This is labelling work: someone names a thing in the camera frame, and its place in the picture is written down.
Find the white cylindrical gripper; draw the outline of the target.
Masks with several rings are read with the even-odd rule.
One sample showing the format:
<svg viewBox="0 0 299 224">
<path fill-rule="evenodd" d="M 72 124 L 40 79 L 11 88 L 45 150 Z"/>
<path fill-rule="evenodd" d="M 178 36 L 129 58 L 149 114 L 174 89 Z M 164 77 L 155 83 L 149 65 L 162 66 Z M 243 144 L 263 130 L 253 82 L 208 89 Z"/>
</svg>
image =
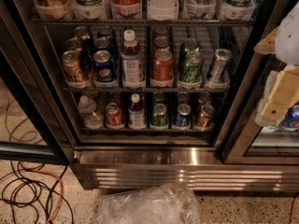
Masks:
<svg viewBox="0 0 299 224">
<path fill-rule="evenodd" d="M 299 2 L 272 30 L 256 44 L 254 51 L 275 54 L 278 60 L 299 65 Z M 271 71 L 266 80 L 263 96 L 257 107 L 255 123 L 276 126 L 289 108 L 299 101 L 299 66 L 286 66 L 282 71 Z"/>
</svg>

